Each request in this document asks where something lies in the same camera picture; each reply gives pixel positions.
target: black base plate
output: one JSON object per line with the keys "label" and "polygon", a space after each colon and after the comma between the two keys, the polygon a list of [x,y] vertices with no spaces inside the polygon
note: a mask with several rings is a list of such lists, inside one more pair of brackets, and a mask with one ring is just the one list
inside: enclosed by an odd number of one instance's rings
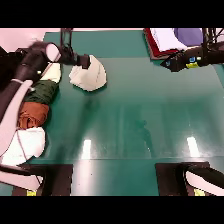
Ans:
{"label": "black base plate", "polygon": [[[37,196],[70,196],[73,165],[28,165],[23,164],[20,167],[25,169],[37,170],[38,173],[45,174],[45,181],[37,190]],[[12,196],[27,196],[27,190],[15,187]]]}
{"label": "black base plate", "polygon": [[209,162],[184,162],[184,163],[157,163],[155,164],[160,196],[194,196],[194,188],[186,185],[185,192],[181,188],[181,183],[176,178],[176,168],[180,164],[197,165],[200,167],[210,167]]}

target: orange cloth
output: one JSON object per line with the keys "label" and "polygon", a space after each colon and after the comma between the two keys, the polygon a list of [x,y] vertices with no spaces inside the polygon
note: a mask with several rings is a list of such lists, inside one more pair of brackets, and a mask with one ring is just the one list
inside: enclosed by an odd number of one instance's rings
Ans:
{"label": "orange cloth", "polygon": [[18,126],[22,129],[40,127],[47,119],[49,106],[36,102],[24,102],[19,113]]}

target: glossy green surface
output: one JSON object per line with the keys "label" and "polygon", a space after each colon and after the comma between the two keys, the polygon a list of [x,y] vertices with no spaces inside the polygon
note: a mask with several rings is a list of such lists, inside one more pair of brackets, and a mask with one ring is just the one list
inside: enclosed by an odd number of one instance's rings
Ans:
{"label": "glossy green surface", "polygon": [[[141,32],[73,35],[75,50],[103,63],[108,84],[85,92],[69,83],[65,66],[45,152],[31,161],[74,164],[72,195],[158,195],[157,162],[209,161],[224,172],[223,67],[171,73],[150,61]],[[59,34],[45,40],[57,43]],[[195,150],[200,158],[191,158]]]}

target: white floor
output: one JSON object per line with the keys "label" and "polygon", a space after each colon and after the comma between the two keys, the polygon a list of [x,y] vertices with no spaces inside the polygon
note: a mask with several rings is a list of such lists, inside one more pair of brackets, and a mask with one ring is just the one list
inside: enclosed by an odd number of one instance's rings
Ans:
{"label": "white floor", "polygon": [[[142,30],[143,28],[74,28],[74,31]],[[7,52],[28,47],[35,40],[43,40],[46,32],[59,32],[60,28],[0,28],[0,46]]]}

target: dark green cloth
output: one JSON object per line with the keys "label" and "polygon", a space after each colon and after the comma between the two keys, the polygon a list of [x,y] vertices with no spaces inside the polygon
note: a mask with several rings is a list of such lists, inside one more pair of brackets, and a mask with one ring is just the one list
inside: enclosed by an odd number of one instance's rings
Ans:
{"label": "dark green cloth", "polygon": [[40,80],[33,87],[35,88],[35,91],[28,93],[24,101],[48,105],[52,101],[58,83],[51,80]]}

